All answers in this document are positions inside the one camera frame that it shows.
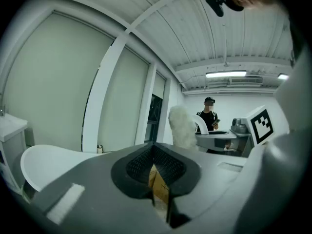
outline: ceiling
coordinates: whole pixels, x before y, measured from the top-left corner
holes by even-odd
[[[205,0],[76,0],[117,20],[145,42],[185,90],[275,89],[290,74],[289,20],[277,7],[234,12],[219,18]],[[230,79],[207,79],[212,71],[246,70],[262,77],[233,87]]]

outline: white fluffy object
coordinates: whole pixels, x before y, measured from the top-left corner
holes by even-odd
[[[174,146],[197,150],[197,140],[195,137],[196,126],[184,107],[174,106],[170,109],[169,124]]]

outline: hand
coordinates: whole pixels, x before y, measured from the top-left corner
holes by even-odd
[[[214,124],[212,124],[212,126],[214,127],[214,129],[218,129],[219,128],[219,124],[218,123],[214,123]]]

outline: white sink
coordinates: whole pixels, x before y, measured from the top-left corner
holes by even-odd
[[[27,121],[16,118],[10,114],[0,116],[0,141],[6,142],[8,139],[27,128]]]

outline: mobile phone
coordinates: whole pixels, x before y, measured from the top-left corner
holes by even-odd
[[[220,119],[216,119],[211,125],[215,124],[215,123],[219,123],[221,120]]]

